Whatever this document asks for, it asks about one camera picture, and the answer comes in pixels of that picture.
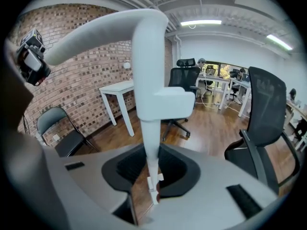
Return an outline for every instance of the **mesh chair back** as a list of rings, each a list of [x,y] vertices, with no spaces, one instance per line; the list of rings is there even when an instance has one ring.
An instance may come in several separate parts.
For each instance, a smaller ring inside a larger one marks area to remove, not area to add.
[[[229,72],[229,75],[230,75],[231,78],[237,78],[238,77],[238,73],[234,72],[234,71]]]
[[[249,68],[252,101],[248,135],[256,147],[277,141],[283,132],[286,85],[275,75]]]
[[[191,91],[190,86],[195,86],[201,72],[199,67],[172,68],[169,87],[182,87],[185,91]]]
[[[239,74],[240,70],[239,69],[232,69],[232,72],[235,72],[235,73]]]
[[[191,58],[191,59],[179,59],[177,60],[176,65],[178,67],[194,67],[196,65],[195,63],[195,59]]]
[[[206,68],[206,75],[214,75],[215,74],[216,69],[214,68]]]
[[[43,135],[51,126],[62,118],[67,117],[67,113],[60,107],[52,107],[45,111],[37,120],[37,130]]]

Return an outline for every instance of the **person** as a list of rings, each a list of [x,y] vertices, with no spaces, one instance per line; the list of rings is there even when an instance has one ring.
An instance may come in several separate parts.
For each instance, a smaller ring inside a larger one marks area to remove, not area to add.
[[[299,101],[296,102],[295,97],[296,97],[296,89],[292,89],[287,95],[287,100],[292,102],[294,105],[297,105]]]
[[[236,79],[241,80],[242,77],[243,77],[243,73],[246,73],[246,71],[245,71],[244,68],[241,68]],[[240,88],[239,84],[233,84],[233,88],[239,89],[239,93],[238,93],[238,95],[236,97],[236,102],[239,105],[241,105],[242,104],[242,96],[243,96],[243,93],[244,93],[244,88]]]
[[[197,64],[195,65],[196,67],[199,67],[202,71],[203,66],[206,64],[206,60],[204,58],[200,58],[197,61]]]
[[[294,138],[297,138],[298,140],[301,140],[303,135],[307,132],[307,121],[305,119],[301,119],[298,121],[298,124],[296,128],[294,129],[294,132],[291,136],[289,136],[289,139],[291,141],[294,141]]]
[[[246,73],[246,71],[245,71],[244,68],[241,68],[241,69],[240,69],[240,72],[239,72],[239,74],[238,74],[238,77],[237,77],[238,80],[241,80],[241,79],[242,79],[243,73]]]
[[[300,101],[295,101],[296,97],[296,89],[292,89],[289,94],[287,95],[287,101],[293,103],[294,105],[297,105],[300,103]],[[290,123],[291,119],[293,118],[293,110],[288,105],[286,106],[286,118],[284,120],[283,128],[286,128],[286,126]]]

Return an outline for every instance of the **ceiling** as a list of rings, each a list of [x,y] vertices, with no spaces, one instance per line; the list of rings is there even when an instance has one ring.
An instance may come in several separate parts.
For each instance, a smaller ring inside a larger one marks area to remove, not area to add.
[[[80,3],[82,1],[117,10],[161,10],[169,19],[165,36],[171,39],[175,35],[180,38],[192,35],[226,36],[250,41],[287,58],[290,51],[286,52],[266,39],[267,35],[273,34],[293,47],[291,53],[303,52],[302,42],[293,23],[275,0],[80,0]],[[76,0],[34,0],[25,11],[69,2]],[[180,25],[183,21],[199,19],[222,20],[222,25],[197,25],[195,29]]]

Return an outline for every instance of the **fluorescent light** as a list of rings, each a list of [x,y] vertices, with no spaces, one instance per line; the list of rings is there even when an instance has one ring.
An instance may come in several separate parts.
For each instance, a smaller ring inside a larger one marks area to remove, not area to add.
[[[197,24],[217,24],[220,25],[222,21],[217,20],[200,20],[200,21],[186,21],[181,22],[181,25],[197,25]]]
[[[273,36],[272,34],[268,35],[267,38],[278,43],[280,46],[284,47],[287,50],[292,49],[288,44],[286,44],[284,41],[280,40],[279,38]]]

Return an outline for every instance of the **wooden floor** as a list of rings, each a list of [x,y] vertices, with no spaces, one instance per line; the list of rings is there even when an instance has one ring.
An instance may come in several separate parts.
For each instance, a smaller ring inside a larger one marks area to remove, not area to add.
[[[206,96],[205,102],[214,103],[221,99],[220,95],[213,98],[211,95]],[[232,103],[230,107],[239,110],[240,105]],[[116,126],[109,126],[97,135],[95,135],[91,142],[101,151],[120,148],[129,144],[137,144],[142,142],[142,132],[140,121],[136,115],[136,111],[129,113],[130,121],[134,130],[134,137],[128,134],[123,118],[117,121]],[[196,104],[189,121],[180,121],[184,127],[190,132],[190,138],[186,138],[186,133],[177,128],[172,127],[168,134],[165,143],[178,145],[187,149],[205,152],[208,155],[224,159],[224,151],[227,146],[240,139],[239,130],[247,128],[248,118],[239,118],[238,113],[229,108],[218,110],[205,107],[203,104]],[[166,124],[161,124],[161,134],[165,131]],[[294,159],[285,144],[280,139],[274,144],[268,146],[267,152],[273,163],[278,181],[282,181],[294,169]],[[87,153],[88,148],[82,147],[78,154]],[[148,176],[147,166],[137,179],[132,189],[132,200],[135,207],[137,219],[140,220],[142,215],[152,205],[150,195],[148,193],[148,186],[146,177]],[[280,188],[280,195],[287,193],[293,182],[289,182]]]

